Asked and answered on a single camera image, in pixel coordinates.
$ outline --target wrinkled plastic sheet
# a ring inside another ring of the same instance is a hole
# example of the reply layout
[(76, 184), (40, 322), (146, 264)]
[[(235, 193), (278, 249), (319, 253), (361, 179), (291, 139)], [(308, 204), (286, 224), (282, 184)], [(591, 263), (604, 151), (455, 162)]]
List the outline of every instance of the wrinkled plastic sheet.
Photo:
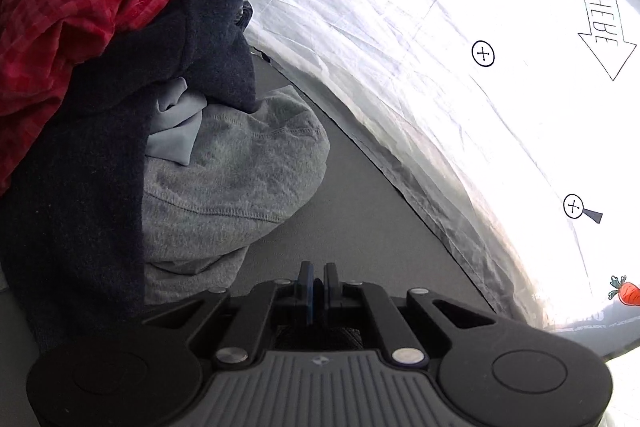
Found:
[[(609, 299), (612, 276), (640, 281), (639, 0), (250, 1), (250, 43), (356, 117), (498, 313), (603, 356), (640, 338), (640, 307)], [(622, 24), (628, 57), (596, 56)]]

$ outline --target printed arrow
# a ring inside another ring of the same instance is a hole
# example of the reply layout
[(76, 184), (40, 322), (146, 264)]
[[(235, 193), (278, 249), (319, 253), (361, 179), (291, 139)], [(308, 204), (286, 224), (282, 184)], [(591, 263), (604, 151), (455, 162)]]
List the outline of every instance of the printed arrow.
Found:
[(602, 213), (601, 212), (596, 212), (595, 210), (589, 210), (588, 208), (585, 208), (583, 210), (583, 213), (584, 213), (585, 216), (591, 217), (591, 219), (593, 219), (596, 223), (600, 224), (600, 222), (602, 220)]
[(584, 0), (589, 33), (578, 33), (611, 80), (615, 80), (636, 48), (626, 42), (618, 0)]

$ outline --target carrot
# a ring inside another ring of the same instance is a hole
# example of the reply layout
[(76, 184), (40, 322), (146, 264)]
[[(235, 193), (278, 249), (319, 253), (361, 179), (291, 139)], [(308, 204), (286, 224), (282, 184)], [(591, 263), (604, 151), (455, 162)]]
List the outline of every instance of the carrot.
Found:
[(620, 302), (626, 306), (640, 306), (640, 288), (635, 284), (626, 282), (626, 275), (623, 275), (620, 280), (612, 276), (611, 285), (615, 290), (609, 292), (609, 300), (617, 295)]

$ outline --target metal screw head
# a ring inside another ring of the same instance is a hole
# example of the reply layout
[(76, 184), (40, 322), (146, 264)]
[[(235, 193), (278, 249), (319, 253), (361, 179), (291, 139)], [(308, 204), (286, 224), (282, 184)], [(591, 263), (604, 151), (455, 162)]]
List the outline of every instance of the metal screw head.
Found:
[(420, 363), (424, 360), (424, 353), (420, 351), (420, 349), (415, 349), (415, 347), (401, 347), (400, 349), (396, 349), (391, 357), (398, 363)]
[(244, 362), (249, 354), (242, 347), (223, 347), (216, 351), (216, 358), (224, 363)]

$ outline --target pile of clothes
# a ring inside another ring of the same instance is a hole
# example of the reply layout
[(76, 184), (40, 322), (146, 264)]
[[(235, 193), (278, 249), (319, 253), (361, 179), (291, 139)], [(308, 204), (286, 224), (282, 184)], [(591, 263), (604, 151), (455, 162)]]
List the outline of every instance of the pile of clothes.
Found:
[(248, 0), (0, 0), (0, 265), (41, 351), (234, 281), (329, 143)]

